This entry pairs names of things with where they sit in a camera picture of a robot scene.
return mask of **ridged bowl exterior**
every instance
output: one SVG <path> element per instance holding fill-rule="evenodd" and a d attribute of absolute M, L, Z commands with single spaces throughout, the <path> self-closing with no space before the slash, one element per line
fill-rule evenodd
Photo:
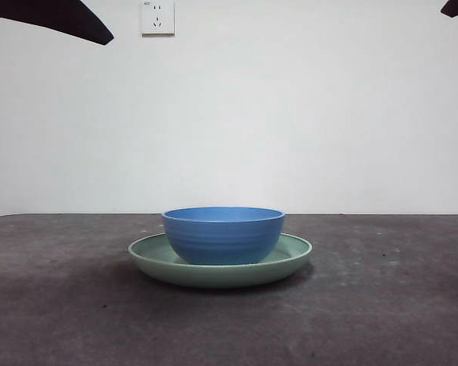
<path fill-rule="evenodd" d="M 163 215 L 173 250 L 194 265 L 244 265 L 261 261 L 275 247 L 283 220 L 283 214 L 237 222 L 177 220 Z"/>

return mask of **green plate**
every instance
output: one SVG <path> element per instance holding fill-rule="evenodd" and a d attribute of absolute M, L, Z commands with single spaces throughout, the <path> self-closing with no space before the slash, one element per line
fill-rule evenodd
<path fill-rule="evenodd" d="M 170 284 L 189 287 L 246 287 L 288 277 L 305 263 L 312 245 L 307 240 L 280 234 L 274 250 L 251 265 L 190 265 L 171 248 L 166 234 L 139 239 L 128 251 L 145 274 Z"/>

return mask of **bowl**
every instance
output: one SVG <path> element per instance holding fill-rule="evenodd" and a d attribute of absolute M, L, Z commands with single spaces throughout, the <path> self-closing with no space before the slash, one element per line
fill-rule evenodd
<path fill-rule="evenodd" d="M 260 207 L 189 207 L 163 214 L 169 244 L 193 265 L 257 263 L 275 247 L 282 211 Z"/>

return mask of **outlet faceplate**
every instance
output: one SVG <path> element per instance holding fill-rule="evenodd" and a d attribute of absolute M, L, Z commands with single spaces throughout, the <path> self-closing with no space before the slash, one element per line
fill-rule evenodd
<path fill-rule="evenodd" d="M 140 16 L 143 37 L 175 34 L 175 0 L 143 1 Z"/>

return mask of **black object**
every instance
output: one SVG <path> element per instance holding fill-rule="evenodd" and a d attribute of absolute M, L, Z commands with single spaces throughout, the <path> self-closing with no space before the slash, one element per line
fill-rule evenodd
<path fill-rule="evenodd" d="M 80 0 L 0 0 L 0 18 L 47 27 L 104 45 L 114 39 Z"/>
<path fill-rule="evenodd" d="M 448 17 L 456 17 L 458 15 L 458 0 L 449 0 L 441 9 L 441 12 Z"/>

